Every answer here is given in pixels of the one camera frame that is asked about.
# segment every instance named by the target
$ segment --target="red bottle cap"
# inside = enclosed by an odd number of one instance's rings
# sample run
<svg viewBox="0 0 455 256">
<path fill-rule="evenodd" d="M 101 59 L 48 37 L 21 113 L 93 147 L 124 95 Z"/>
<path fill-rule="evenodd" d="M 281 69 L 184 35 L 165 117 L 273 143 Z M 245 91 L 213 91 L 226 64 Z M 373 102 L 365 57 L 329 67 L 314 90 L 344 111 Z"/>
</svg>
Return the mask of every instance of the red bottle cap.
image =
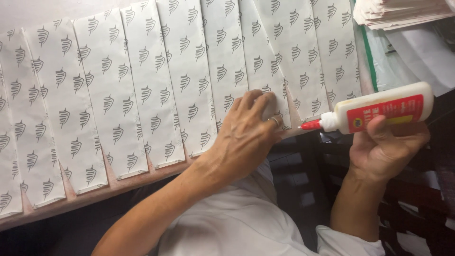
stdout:
<svg viewBox="0 0 455 256">
<path fill-rule="evenodd" d="M 321 128 L 321 125 L 319 124 L 319 119 L 303 123 L 300 126 L 300 129 L 302 129 L 302 130 L 316 130 L 316 129 L 320 129 L 320 128 Z"/>
</svg>

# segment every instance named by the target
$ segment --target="ring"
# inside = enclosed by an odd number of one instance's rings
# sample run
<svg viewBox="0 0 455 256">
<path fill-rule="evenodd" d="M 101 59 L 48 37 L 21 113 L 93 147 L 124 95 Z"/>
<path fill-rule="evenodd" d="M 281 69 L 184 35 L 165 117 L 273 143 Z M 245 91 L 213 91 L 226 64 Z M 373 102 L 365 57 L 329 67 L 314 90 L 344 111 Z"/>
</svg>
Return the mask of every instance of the ring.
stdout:
<svg viewBox="0 0 455 256">
<path fill-rule="evenodd" d="M 277 128 L 278 128 L 278 126 L 280 125 L 280 123 L 278 122 L 278 120 L 277 120 L 275 117 L 267 118 L 267 120 L 273 120 L 273 121 L 275 121 L 275 123 L 277 124 Z"/>
</svg>

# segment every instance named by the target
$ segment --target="paper strip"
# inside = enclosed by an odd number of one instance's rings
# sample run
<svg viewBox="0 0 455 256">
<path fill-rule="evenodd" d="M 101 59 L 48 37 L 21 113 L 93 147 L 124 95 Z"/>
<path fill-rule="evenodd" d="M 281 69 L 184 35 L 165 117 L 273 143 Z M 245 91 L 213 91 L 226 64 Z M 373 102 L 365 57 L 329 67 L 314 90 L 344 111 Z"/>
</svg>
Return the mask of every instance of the paper strip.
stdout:
<svg viewBox="0 0 455 256">
<path fill-rule="evenodd" d="M 332 106 L 362 96 L 349 1 L 319 0 L 312 3 L 313 26 L 316 28 L 325 86 Z"/>
<path fill-rule="evenodd" d="M 41 42 L 45 43 L 46 38 L 42 31 Z M 32 68 L 23 30 L 2 34 L 0 41 L 0 62 L 14 123 L 21 188 L 31 205 L 38 208 L 66 197 L 52 129 L 35 76 L 37 65 Z"/>
<path fill-rule="evenodd" d="M 255 3 L 302 120 L 329 111 L 310 1 Z"/>
<path fill-rule="evenodd" d="M 80 194 L 107 185 L 103 155 L 96 149 L 98 132 L 87 78 L 77 59 L 72 22 L 63 18 L 27 28 L 25 36 L 41 91 L 45 92 L 59 162 L 73 190 Z"/>
<path fill-rule="evenodd" d="M 98 134 L 117 179 L 148 170 L 120 10 L 74 21 Z"/>
<path fill-rule="evenodd" d="M 283 130 L 291 128 L 288 100 L 284 77 L 280 70 L 281 53 L 274 54 L 267 41 L 267 33 L 262 25 L 254 0 L 239 2 L 242 32 L 245 40 L 243 47 L 247 64 L 248 86 L 250 90 L 259 89 L 263 93 L 274 92 L 277 97 L 275 114 L 283 118 Z"/>
<path fill-rule="evenodd" d="M 199 0 L 159 0 L 157 6 L 180 130 L 192 157 L 217 137 L 201 6 Z"/>
<path fill-rule="evenodd" d="M 185 160 L 161 24 L 154 0 L 121 10 L 142 135 L 155 168 Z"/>
<path fill-rule="evenodd" d="M 22 212 L 16 141 L 0 67 L 0 219 Z"/>
<path fill-rule="evenodd" d="M 248 91 L 237 0 L 201 5 L 218 130 L 235 98 Z"/>
</svg>

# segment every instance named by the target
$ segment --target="white glue bottle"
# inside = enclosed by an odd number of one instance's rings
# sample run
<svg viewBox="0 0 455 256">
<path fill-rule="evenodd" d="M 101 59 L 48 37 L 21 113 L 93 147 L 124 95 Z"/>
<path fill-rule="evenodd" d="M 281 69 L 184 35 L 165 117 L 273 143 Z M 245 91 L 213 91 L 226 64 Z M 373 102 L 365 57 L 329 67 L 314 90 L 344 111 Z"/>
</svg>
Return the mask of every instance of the white glue bottle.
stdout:
<svg viewBox="0 0 455 256">
<path fill-rule="evenodd" d="M 303 130 L 339 130 L 343 134 L 366 130 L 374 117 L 385 115 L 387 124 L 424 121 L 433 109 L 433 91 L 426 82 L 373 93 L 339 102 L 333 112 L 300 126 Z"/>
</svg>

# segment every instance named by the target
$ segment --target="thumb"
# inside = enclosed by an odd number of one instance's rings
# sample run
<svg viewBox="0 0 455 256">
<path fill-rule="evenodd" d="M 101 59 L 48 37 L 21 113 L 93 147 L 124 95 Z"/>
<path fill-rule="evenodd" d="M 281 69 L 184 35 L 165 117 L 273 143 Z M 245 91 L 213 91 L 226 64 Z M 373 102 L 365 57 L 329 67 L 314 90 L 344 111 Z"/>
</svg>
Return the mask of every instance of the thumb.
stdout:
<svg viewBox="0 0 455 256">
<path fill-rule="evenodd" d="M 381 115 L 373 118 L 367 125 L 368 135 L 381 147 L 396 145 L 397 142 L 386 122 L 387 118 Z"/>
</svg>

